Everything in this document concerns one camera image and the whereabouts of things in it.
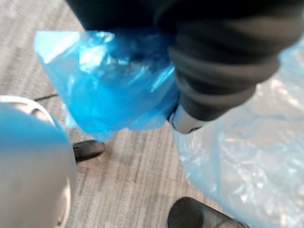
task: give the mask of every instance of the black sleeve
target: black sleeve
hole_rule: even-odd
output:
[[[280,51],[304,28],[304,0],[164,2],[156,6],[155,20],[177,34],[169,54],[180,103],[203,121],[249,99],[257,83],[278,69]]]

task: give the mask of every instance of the blue plastic bag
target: blue plastic bag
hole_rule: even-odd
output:
[[[304,228],[304,38],[281,62],[248,103],[173,131],[186,177],[254,228]]]
[[[171,42],[171,35],[150,28],[40,31],[35,51],[75,123],[105,141],[123,128],[165,123],[179,96]]]

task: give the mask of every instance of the gray carpet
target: gray carpet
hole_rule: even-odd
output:
[[[82,30],[63,0],[0,0],[0,95],[36,99],[55,93],[33,52],[36,30]],[[63,123],[57,97],[41,101]],[[90,139],[68,131],[72,142]],[[169,126],[119,132],[99,158],[78,165],[69,228],[162,228],[171,205],[210,200],[185,179]]]

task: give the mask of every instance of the black shoe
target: black shoe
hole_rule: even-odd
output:
[[[105,144],[95,140],[78,142],[73,145],[76,162],[94,158],[105,151]]]
[[[168,228],[249,228],[190,197],[179,199],[168,216]]]

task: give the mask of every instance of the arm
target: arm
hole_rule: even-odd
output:
[[[177,33],[169,48],[180,104],[211,121],[249,99],[279,67],[278,54],[303,32],[304,0],[174,0],[156,23]]]

